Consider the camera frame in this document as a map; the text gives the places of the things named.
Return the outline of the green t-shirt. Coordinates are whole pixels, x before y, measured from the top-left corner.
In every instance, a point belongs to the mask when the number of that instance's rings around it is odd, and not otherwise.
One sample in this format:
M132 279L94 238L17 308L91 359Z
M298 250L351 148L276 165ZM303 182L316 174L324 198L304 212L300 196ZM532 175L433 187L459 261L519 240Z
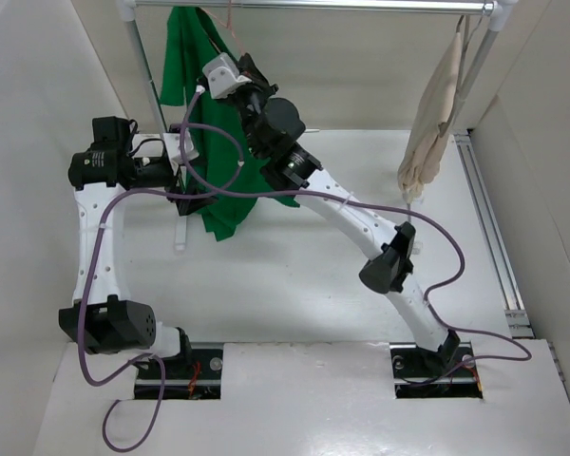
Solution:
M161 103L170 106L188 104L202 75L202 67L228 50L212 19L202 9L172 9L167 20ZM218 127L242 146L244 166L237 180L229 187L231 191L263 193L271 190L260 174L263 162L254 159L249 153L234 108L203 95L196 103L190 121ZM203 130L193 131L192 139L202 159L195 170L206 181L222 186L233 177L238 167L238 150L229 140L218 133ZM255 199L219 196L217 202L199 210L205 230L213 234L217 241L232 237L256 202Z

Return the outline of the pink wire hanger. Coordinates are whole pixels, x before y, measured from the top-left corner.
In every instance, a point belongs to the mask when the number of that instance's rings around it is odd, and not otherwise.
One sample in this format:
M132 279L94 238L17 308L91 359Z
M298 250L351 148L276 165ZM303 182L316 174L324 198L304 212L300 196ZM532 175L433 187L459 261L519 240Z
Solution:
M224 18L213 13L208 8L195 7L195 14L199 19L200 27L208 39L210 48L216 53L226 53L236 63L240 61L241 57L246 55L246 50L242 42L238 39L235 24L234 24L234 2L228 1L226 6L226 16ZM218 28L226 31L230 36L231 41L236 45L237 54L235 54L229 46L225 43Z

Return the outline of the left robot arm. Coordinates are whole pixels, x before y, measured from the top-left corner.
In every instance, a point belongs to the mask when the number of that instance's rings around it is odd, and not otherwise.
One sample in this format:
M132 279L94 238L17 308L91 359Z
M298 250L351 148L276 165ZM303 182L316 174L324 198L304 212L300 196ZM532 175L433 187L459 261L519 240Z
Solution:
M189 133L137 134L131 120L115 116L92 121L93 141L73 155L68 180L79 220L79 264L70 306L58 313L61 330L88 354L149 352L172 376L192 368L183 330L161 323L148 304L132 299L124 274L124 195L129 190L184 192L182 158L195 159ZM139 155L155 140L161 152Z

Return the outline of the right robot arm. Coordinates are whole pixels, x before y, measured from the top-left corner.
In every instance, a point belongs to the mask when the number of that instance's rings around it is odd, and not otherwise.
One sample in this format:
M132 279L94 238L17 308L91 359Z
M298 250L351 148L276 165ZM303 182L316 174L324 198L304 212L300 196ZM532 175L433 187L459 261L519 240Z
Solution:
M399 225L369 209L305 150L298 139L305 131L295 106L277 97L250 54L237 61L247 83L230 95L252 156L263 162L260 173L273 191L294 200L330 222L366 256L359 278L371 291L385 296L407 323L420 352L423 368L437 376L454 363L460 338L432 314L413 275L410 259L416 230Z

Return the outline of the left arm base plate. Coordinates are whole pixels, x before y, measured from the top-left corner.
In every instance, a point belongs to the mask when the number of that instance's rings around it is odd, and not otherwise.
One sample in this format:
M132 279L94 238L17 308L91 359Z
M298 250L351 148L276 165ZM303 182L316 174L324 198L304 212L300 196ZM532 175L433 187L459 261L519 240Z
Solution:
M169 358L165 366L164 400L218 400L221 393L223 348L220 343L193 343L191 358ZM136 400L156 400L161 388L157 360L137 364L133 394Z

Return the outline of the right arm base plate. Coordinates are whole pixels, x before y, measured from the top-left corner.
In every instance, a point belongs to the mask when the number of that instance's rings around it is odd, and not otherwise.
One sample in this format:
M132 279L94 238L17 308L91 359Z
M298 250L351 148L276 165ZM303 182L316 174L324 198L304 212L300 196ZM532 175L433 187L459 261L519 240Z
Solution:
M474 364L459 367L446 375L458 362L472 357L469 342L456 350L453 361L446 368L430 367L420 349L414 344L389 346L394 391L397 399L451 399L484 397Z

